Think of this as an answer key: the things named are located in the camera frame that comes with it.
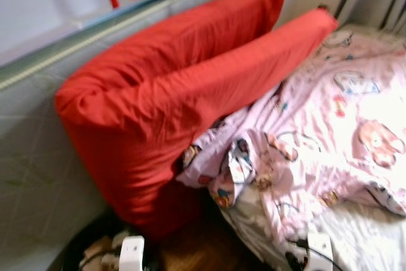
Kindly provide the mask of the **bed with grey floral sheet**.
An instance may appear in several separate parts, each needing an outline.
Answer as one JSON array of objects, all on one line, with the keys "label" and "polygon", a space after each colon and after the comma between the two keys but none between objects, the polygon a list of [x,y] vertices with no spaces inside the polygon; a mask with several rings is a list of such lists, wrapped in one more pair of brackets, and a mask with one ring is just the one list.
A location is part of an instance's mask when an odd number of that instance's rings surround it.
[{"label": "bed with grey floral sheet", "polygon": [[[345,25],[340,30],[343,29],[377,36],[389,35],[404,43],[403,36],[363,25]],[[308,252],[310,232],[330,237],[334,271],[405,271],[405,216],[368,204],[344,201],[308,222],[298,238],[277,242],[270,236],[266,213],[260,202],[258,190],[249,188],[238,198],[235,206],[220,208],[221,215],[261,261],[279,271],[292,271],[286,260],[286,251],[301,249]]]}]

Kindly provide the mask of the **brown cardboard piece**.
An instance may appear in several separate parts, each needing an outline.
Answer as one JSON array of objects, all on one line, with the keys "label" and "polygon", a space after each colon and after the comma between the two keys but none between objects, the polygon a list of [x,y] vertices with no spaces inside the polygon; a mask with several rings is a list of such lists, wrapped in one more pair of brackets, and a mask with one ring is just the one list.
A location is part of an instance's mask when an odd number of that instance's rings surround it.
[{"label": "brown cardboard piece", "polygon": [[114,271],[114,265],[118,262],[112,239],[107,236],[96,240],[83,254],[78,264],[79,271]]}]

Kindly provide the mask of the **large red cushion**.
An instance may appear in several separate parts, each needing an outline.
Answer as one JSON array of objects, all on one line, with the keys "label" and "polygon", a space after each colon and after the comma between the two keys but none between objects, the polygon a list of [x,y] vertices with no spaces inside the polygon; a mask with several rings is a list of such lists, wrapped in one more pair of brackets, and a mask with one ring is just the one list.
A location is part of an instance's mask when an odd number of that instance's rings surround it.
[{"label": "large red cushion", "polygon": [[55,106],[103,197],[146,237],[161,239],[199,213],[174,164],[220,117],[278,84],[337,27],[315,9],[246,44],[129,88],[70,91]]},{"label": "large red cushion", "polygon": [[58,89],[129,88],[234,50],[271,31],[284,0],[212,0],[146,27],[94,56]]}]

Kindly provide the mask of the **black waste bin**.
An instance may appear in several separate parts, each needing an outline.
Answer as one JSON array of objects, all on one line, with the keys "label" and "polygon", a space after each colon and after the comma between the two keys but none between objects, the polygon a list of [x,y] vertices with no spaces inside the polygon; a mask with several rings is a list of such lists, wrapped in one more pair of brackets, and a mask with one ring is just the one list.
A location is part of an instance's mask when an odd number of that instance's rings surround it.
[{"label": "black waste bin", "polygon": [[[122,221],[113,212],[106,212],[95,218],[70,240],[57,262],[58,271],[79,271],[78,264],[84,257],[85,249],[105,236],[112,239],[122,230],[129,230],[130,236],[140,235],[138,230]],[[118,262],[114,265],[114,271],[119,271],[119,253],[120,249],[116,249]]]}]

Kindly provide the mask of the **pink cartoon bear blanket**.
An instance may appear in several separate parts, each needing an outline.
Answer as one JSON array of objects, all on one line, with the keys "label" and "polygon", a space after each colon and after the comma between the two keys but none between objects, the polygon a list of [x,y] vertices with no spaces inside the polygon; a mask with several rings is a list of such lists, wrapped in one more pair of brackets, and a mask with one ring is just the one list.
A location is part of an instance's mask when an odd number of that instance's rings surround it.
[{"label": "pink cartoon bear blanket", "polygon": [[344,201],[406,214],[405,45],[332,33],[284,82],[181,155],[178,180],[220,208],[253,188],[277,242]]}]

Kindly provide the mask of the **crumpled white paper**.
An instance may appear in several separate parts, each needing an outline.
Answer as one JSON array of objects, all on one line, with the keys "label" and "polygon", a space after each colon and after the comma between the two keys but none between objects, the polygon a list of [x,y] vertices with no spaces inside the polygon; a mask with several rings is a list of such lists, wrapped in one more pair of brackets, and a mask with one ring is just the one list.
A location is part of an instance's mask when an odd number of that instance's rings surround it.
[{"label": "crumpled white paper", "polygon": [[110,243],[110,248],[111,249],[120,249],[122,246],[122,242],[124,242],[125,238],[128,238],[130,236],[130,231],[129,230],[122,230],[113,238],[111,239]]}]

